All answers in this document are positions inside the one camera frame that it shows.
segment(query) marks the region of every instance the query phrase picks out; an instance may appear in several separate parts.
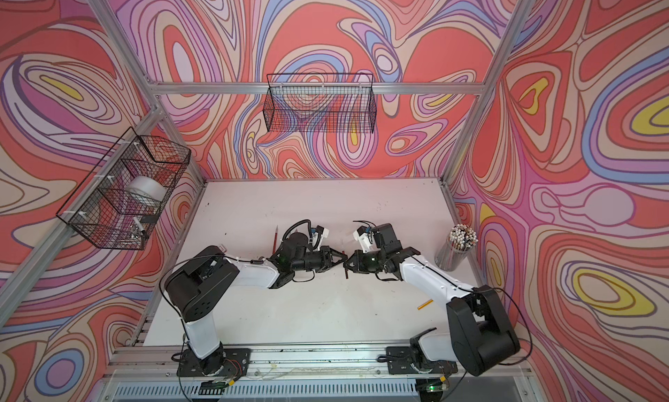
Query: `small object in basket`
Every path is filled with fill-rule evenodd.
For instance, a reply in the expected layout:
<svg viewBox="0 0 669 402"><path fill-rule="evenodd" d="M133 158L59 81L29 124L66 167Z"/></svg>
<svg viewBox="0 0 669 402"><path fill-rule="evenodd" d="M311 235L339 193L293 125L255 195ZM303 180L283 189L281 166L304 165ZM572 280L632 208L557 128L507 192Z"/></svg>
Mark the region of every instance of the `small object in basket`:
<svg viewBox="0 0 669 402"><path fill-rule="evenodd" d="M167 192L160 183L143 175L135 177L125 189L133 199L143 204L146 204L147 197L161 202Z"/></svg>

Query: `black wire basket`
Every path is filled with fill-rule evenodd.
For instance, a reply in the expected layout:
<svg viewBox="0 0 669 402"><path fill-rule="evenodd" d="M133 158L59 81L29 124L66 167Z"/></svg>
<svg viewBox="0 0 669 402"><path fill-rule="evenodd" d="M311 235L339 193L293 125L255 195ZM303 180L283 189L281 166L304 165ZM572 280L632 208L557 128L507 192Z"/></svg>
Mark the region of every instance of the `black wire basket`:
<svg viewBox="0 0 669 402"><path fill-rule="evenodd" d="M267 80L262 112L268 132L374 132L372 74L281 73Z"/></svg>
<svg viewBox="0 0 669 402"><path fill-rule="evenodd" d="M56 216L97 248L144 249L190 162L191 150L169 139L137 135L134 129L129 129L98 166L119 148L124 150L109 171L91 177L95 168L91 170L58 209ZM164 195L156 197L133 190L131 183L139 176L157 182L164 189ZM63 210L71 204L75 193L95 182L98 184L82 205Z"/></svg>

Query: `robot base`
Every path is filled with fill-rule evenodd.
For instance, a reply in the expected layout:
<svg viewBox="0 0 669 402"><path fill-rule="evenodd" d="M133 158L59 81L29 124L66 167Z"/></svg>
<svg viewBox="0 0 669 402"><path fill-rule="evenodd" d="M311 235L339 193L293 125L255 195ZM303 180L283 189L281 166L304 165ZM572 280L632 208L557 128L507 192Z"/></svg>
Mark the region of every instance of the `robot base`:
<svg viewBox="0 0 669 402"><path fill-rule="evenodd" d="M207 377L213 373L216 373L218 377L232 376L235 373L237 373L234 376L235 378L246 376L250 354L250 348L223 348L221 346L204 361L201 361L190 348L187 348L179 364L177 376ZM230 360L236 361L241 366L241 372L238 372L237 363Z"/></svg>
<svg viewBox="0 0 669 402"><path fill-rule="evenodd" d="M442 373L446 377L457 373L457 364L452 361L422 361L416 365L411 347L386 347L386 357L381 356L388 363L390 374L431 374Z"/></svg>

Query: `black mounting plate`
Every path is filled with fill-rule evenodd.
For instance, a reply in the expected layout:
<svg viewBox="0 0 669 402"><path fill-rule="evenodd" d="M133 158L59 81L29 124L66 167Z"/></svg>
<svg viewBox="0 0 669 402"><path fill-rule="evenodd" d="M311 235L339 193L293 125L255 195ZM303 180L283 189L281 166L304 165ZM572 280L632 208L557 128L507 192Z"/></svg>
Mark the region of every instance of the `black mounting plate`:
<svg viewBox="0 0 669 402"><path fill-rule="evenodd" d="M414 366L411 347L386 347L388 373L390 374L433 374L446 373L446 377L457 373L457 364L451 361L430 361L421 370Z"/></svg>
<svg viewBox="0 0 669 402"><path fill-rule="evenodd" d="M215 361L222 365L222 370L216 374L220 377L231 376L237 372L237 364L232 363L229 360L234 360L239 363L241 366L241 374L237 373L237 376L246 376L246 371L249 366L249 356L251 355L251 348L224 348L221 355ZM193 354L190 348L186 348L183 354L183 362L179 364L179 369L177 370L177 376L179 377L206 377L200 366L199 359Z"/></svg>

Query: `red pencil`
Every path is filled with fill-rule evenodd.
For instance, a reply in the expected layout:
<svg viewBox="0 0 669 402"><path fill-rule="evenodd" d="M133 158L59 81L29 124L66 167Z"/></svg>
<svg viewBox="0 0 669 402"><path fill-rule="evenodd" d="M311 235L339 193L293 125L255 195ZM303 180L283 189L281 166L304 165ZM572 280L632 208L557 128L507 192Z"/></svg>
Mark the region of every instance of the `red pencil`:
<svg viewBox="0 0 669 402"><path fill-rule="evenodd" d="M279 235L279 225L276 226L276 230L274 231L274 246L272 246L272 254L276 252L276 237Z"/></svg>

